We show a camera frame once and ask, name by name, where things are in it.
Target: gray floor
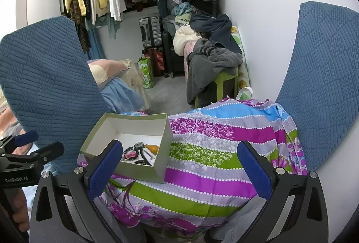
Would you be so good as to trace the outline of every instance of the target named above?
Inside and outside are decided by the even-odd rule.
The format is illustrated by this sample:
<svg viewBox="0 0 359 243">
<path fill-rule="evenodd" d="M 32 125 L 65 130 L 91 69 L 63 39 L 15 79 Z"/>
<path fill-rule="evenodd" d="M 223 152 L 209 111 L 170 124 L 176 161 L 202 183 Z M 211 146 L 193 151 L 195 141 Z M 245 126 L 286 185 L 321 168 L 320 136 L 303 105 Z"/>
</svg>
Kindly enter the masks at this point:
<svg viewBox="0 0 359 243">
<path fill-rule="evenodd" d="M 155 77 L 154 86 L 146 89 L 150 98 L 151 107 L 146 110 L 149 115 L 155 113 L 177 113 L 188 112 L 193 109 L 186 100 L 186 80 L 184 76 L 175 78 Z"/>
</svg>

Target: blue stripe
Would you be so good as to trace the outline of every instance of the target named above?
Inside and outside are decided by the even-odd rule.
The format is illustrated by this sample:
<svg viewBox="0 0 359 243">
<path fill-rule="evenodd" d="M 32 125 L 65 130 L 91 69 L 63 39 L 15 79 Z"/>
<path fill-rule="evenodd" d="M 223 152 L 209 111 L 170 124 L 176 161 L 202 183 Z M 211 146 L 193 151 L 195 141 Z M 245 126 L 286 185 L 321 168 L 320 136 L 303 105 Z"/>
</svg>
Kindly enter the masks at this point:
<svg viewBox="0 0 359 243">
<path fill-rule="evenodd" d="M 267 109 L 256 109 L 254 107 L 247 106 L 243 103 L 236 103 L 236 104 L 226 104 L 224 106 L 213 108 L 213 109 L 202 108 L 201 112 L 203 112 L 205 115 L 211 117 L 217 117 L 217 118 L 264 115 L 270 122 L 280 118 L 275 105 L 272 105 Z"/>
</svg>

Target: colorful bedsheet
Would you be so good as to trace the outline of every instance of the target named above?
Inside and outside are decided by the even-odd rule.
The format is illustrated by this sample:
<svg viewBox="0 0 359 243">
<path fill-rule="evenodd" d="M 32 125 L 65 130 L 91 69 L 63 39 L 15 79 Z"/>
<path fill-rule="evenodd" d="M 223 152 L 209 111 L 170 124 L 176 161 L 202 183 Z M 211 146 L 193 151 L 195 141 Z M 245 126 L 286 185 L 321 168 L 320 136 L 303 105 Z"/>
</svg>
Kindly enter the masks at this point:
<svg viewBox="0 0 359 243">
<path fill-rule="evenodd" d="M 236 156 L 248 140 L 274 167 L 307 174 L 292 118 L 270 100 L 226 98 L 169 117 L 173 143 L 164 184 L 113 175 L 101 198 L 126 226 L 189 235 L 226 222 L 256 195 Z M 78 163 L 86 166 L 83 155 Z"/>
</svg>

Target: box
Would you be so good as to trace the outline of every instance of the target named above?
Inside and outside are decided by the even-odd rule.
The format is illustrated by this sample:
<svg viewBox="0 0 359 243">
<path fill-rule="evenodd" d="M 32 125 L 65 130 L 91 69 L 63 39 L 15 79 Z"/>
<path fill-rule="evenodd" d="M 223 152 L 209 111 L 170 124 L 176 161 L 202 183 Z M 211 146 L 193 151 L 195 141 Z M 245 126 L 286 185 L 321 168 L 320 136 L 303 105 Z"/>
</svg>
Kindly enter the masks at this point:
<svg viewBox="0 0 359 243">
<path fill-rule="evenodd" d="M 139 65 L 142 73 L 143 73 L 143 87 L 144 88 L 152 88 L 153 81 L 153 72 L 152 72 L 152 64 L 150 58 L 141 58 L 137 64 Z"/>
<path fill-rule="evenodd" d="M 112 139 L 122 143 L 123 151 L 138 142 L 159 146 L 157 155 L 144 148 L 154 156 L 154 159 L 150 161 L 151 166 L 135 164 L 135 161 L 143 160 L 139 154 L 135 161 L 127 162 L 121 159 L 114 173 L 138 180 L 164 182 L 172 143 L 172 131 L 166 113 L 146 116 L 105 113 L 86 138 L 81 153 L 92 159 L 100 155 Z"/>
</svg>

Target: blue cushion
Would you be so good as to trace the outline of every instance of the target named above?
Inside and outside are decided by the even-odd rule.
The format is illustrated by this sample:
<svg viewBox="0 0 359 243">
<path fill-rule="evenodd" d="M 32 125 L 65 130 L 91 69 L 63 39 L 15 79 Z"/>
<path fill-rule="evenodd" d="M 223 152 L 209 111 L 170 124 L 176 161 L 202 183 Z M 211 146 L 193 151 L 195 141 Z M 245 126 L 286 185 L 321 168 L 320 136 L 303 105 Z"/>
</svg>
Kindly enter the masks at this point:
<svg viewBox="0 0 359 243">
<path fill-rule="evenodd" d="M 86 62 L 75 24 L 55 17 L 1 40 L 0 84 L 25 131 L 36 130 L 38 147 L 60 141 L 54 167 L 68 173 L 91 129 L 110 111 Z"/>
<path fill-rule="evenodd" d="M 359 111 L 359 13 L 300 6 L 297 37 L 277 102 L 293 117 L 308 170 L 338 147 Z"/>
</svg>

